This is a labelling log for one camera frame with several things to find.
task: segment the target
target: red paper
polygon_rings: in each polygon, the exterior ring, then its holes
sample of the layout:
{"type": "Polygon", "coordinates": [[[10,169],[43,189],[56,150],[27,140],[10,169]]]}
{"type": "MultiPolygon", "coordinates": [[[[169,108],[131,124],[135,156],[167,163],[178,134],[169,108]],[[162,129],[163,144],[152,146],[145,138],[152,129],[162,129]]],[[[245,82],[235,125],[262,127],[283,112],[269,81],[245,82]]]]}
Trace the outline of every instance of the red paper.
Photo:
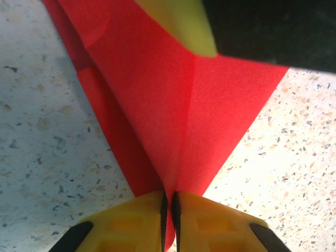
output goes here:
{"type": "Polygon", "coordinates": [[[288,70],[194,56],[132,0],[45,4],[136,196],[202,195],[288,70]]]}

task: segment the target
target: yellow-green object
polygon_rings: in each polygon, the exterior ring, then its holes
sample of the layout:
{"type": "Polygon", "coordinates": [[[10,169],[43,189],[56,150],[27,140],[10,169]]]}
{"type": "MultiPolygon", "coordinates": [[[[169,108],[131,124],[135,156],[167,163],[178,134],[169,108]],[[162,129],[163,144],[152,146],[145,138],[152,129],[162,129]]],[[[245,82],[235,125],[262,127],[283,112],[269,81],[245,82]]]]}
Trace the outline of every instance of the yellow-green object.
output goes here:
{"type": "Polygon", "coordinates": [[[216,56],[215,40],[201,0],[135,2],[189,51],[200,56],[216,56]]]}
{"type": "Polygon", "coordinates": [[[179,192],[180,252],[267,252],[250,224],[258,218],[188,192],[179,192]]]}
{"type": "Polygon", "coordinates": [[[154,192],[82,219],[93,228],[76,252],[160,252],[163,192],[154,192]]]}

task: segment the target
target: black surface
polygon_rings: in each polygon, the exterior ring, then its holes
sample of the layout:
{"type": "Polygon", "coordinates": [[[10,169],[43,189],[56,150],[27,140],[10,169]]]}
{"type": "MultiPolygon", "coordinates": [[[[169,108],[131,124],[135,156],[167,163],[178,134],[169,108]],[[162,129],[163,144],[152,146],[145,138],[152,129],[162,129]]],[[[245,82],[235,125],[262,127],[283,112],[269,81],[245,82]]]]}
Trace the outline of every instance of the black surface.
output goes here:
{"type": "Polygon", "coordinates": [[[49,252],[75,252],[92,228],[92,222],[83,222],[71,227],[49,252]]]}
{"type": "Polygon", "coordinates": [[[167,195],[164,194],[162,198],[160,216],[161,216],[161,252],[165,251],[166,245],[166,228],[167,228],[167,214],[168,214],[168,201],[167,195]]]}
{"type": "Polygon", "coordinates": [[[173,194],[172,201],[172,219],[176,232],[176,252],[180,252],[180,244],[181,244],[181,206],[180,199],[178,198],[178,192],[173,194]]]}
{"type": "Polygon", "coordinates": [[[203,0],[220,54],[336,73],[336,1],[203,0]]]}
{"type": "Polygon", "coordinates": [[[255,223],[250,227],[268,252],[291,252],[271,229],[255,223]]]}

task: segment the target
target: speckled floor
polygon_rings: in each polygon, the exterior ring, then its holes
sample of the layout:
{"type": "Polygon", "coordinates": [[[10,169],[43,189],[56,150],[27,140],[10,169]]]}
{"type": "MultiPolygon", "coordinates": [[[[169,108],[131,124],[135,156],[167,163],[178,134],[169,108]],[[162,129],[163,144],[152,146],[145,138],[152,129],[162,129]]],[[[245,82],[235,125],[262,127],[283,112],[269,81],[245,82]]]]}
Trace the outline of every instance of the speckled floor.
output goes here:
{"type": "MultiPolygon", "coordinates": [[[[41,1],[0,10],[0,251],[47,251],[133,195],[41,1]]],[[[205,196],[335,252],[335,171],[336,76],[290,69],[205,196]]]]}

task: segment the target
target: red foam sheet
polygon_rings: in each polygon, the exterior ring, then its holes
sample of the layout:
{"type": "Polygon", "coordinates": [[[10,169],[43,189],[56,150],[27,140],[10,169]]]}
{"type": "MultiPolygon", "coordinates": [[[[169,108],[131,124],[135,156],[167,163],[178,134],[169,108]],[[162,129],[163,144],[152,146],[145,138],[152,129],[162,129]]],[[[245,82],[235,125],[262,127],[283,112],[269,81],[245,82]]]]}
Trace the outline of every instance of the red foam sheet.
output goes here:
{"type": "Polygon", "coordinates": [[[133,0],[44,2],[136,196],[203,194],[288,70],[194,56],[133,0]]]}

